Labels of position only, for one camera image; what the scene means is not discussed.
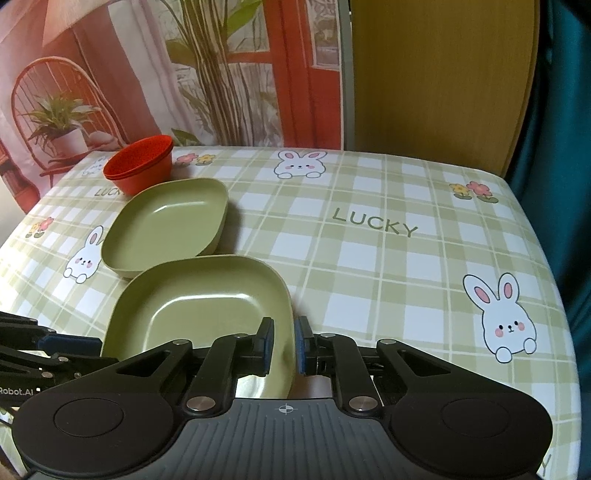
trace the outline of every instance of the potted plant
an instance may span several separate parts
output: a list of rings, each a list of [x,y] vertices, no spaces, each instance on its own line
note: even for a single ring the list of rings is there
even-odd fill
[[[100,111],[99,107],[84,105],[81,99],[71,98],[65,93],[37,98],[37,103],[37,110],[25,113],[37,126],[29,140],[40,138],[43,149],[50,141],[63,157],[74,157],[88,151],[82,124],[89,122],[89,115]]]

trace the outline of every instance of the green plate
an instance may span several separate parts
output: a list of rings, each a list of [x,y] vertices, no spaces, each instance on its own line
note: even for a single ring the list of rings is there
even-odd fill
[[[102,244],[105,265],[134,278],[160,263],[210,255],[222,234],[228,190],[214,179],[186,179],[144,190],[123,207]]]
[[[237,396],[286,398],[296,370],[290,294],[275,270],[250,257],[190,258],[143,272],[115,305],[103,355],[123,360],[175,339],[210,346],[256,333],[263,317],[275,320],[271,372],[239,379]]]

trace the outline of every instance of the table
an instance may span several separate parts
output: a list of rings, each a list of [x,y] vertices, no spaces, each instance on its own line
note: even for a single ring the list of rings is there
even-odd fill
[[[532,395],[554,423],[540,475],[576,477],[580,394],[572,340],[544,253],[504,180],[338,151],[196,147],[176,148],[173,158],[173,178],[227,185],[218,252],[275,268],[294,313],[306,314],[314,331],[363,346],[401,339]],[[104,337],[127,282],[103,264],[82,283],[64,271],[91,231],[100,225],[106,233],[127,201],[102,176],[106,159],[91,153],[0,248],[0,309],[58,332]],[[498,317],[489,307],[502,301]],[[509,317],[518,325],[501,331]],[[22,471],[9,435],[1,435]]]

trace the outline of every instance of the red bowl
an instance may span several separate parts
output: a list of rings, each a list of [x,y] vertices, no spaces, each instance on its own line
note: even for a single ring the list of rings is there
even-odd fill
[[[120,180],[139,174],[170,155],[173,139],[155,135],[128,145],[106,163],[103,174],[107,180]]]
[[[173,169],[173,156],[169,153],[165,157],[152,163],[148,167],[128,177],[110,179],[123,193],[134,196],[139,192],[167,181]]]

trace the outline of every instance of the teal curtain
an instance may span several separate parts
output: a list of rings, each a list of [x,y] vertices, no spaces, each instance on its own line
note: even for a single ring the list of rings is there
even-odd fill
[[[562,2],[549,5],[508,180],[564,302],[583,400],[580,478],[591,478],[591,31]]]

